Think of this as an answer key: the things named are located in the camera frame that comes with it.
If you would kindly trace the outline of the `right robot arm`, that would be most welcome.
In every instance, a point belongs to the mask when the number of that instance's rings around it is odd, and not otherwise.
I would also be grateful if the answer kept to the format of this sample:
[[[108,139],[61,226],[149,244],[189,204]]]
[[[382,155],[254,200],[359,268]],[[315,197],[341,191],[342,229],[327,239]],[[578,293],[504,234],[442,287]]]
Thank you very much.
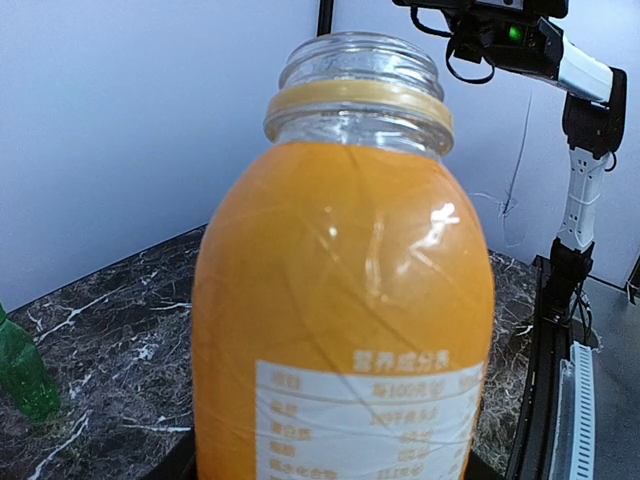
[[[593,265],[602,178],[617,162],[624,133],[627,75],[576,47],[553,24],[565,1],[407,1],[414,26],[447,39],[447,58],[481,63],[565,91],[562,129],[571,173],[562,224],[539,293],[541,317],[565,323]]]

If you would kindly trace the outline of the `orange juice bottle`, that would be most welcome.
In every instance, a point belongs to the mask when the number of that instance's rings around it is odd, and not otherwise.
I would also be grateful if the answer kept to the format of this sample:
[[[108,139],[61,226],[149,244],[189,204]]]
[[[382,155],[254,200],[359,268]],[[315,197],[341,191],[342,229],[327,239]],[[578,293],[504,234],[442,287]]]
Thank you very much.
[[[192,294],[201,479],[461,479],[494,279],[443,165],[433,60],[342,32],[288,58],[269,150],[204,234]]]

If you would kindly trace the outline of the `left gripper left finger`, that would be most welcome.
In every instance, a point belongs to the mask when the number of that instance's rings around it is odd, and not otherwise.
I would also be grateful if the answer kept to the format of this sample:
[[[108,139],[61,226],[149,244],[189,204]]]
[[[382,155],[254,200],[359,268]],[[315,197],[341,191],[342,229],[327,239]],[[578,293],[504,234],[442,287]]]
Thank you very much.
[[[149,472],[149,480],[197,479],[195,432],[187,432]]]

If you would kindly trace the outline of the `green plastic bottle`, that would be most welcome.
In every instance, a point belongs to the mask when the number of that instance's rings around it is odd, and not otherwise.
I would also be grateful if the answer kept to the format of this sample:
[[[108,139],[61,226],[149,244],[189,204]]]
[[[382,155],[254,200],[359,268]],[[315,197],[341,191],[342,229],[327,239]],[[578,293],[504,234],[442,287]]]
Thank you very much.
[[[18,410],[34,423],[46,421],[61,405],[57,385],[46,371],[34,340],[1,308],[1,386]]]

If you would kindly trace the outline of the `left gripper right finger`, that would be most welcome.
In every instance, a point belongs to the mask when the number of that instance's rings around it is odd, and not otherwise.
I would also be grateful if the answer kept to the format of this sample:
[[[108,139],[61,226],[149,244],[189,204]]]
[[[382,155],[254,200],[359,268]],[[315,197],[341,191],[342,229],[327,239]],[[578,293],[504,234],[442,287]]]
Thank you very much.
[[[470,450],[468,479],[524,479],[525,449],[513,447],[496,451]]]

